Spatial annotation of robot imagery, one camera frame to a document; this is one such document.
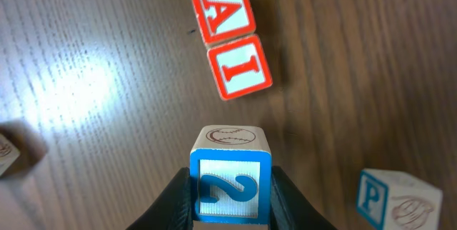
wooden block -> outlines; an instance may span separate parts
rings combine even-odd
[[[410,174],[364,169],[357,210],[376,229],[436,230],[442,198],[440,189]]]
[[[260,39],[255,34],[209,49],[208,60],[223,100],[273,84]]]
[[[205,126],[191,151],[194,220],[268,224],[271,152],[255,126]]]
[[[19,154],[19,150],[0,134],[0,176],[16,161]]]
[[[249,0],[192,0],[192,4],[207,46],[252,34],[256,30]]]

blue-bordered block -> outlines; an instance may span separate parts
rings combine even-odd
[[[410,174],[361,172],[357,211],[378,230],[436,230],[441,200],[441,190]]]
[[[205,126],[190,161],[194,220],[268,224],[271,152],[261,128]]]

blue border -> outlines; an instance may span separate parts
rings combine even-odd
[[[200,215],[198,201],[199,165],[201,159],[260,162],[258,183],[258,217]],[[224,224],[268,224],[270,214],[271,155],[266,151],[197,149],[191,153],[192,218],[197,221]]]
[[[383,213],[381,215],[381,222],[379,224],[377,224],[366,212],[365,210],[363,210],[359,205],[358,205],[358,202],[360,200],[360,189],[361,189],[361,185],[362,185],[362,177],[363,176],[366,176],[368,179],[376,182],[377,184],[379,184],[380,186],[384,187],[384,189],[386,190],[385,193],[384,193],[384,204],[383,204]],[[374,178],[374,176],[370,175],[369,173],[365,172],[365,171],[362,171],[360,173],[360,179],[359,179],[359,185],[358,185],[358,191],[357,191],[357,211],[362,214],[362,216],[364,216],[366,218],[366,220],[368,220],[368,222],[370,222],[371,225],[373,225],[375,228],[379,229],[379,230],[382,230],[383,227],[384,227],[384,219],[385,219],[385,216],[386,216],[386,207],[387,207],[387,200],[388,200],[388,186],[379,181],[378,179]]]

red block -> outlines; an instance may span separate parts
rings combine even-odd
[[[265,89],[273,83],[255,34],[209,49],[208,60],[223,100]]]
[[[256,30],[249,0],[192,0],[192,4],[207,46]]]

blue number 2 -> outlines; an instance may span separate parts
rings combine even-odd
[[[238,190],[232,184],[226,182],[220,177],[206,174],[200,178],[200,201],[204,203],[216,203],[219,198],[211,197],[209,187],[217,186],[230,196],[234,201],[249,201],[257,194],[257,184],[254,179],[249,176],[239,175],[235,180],[244,186],[244,190]]]

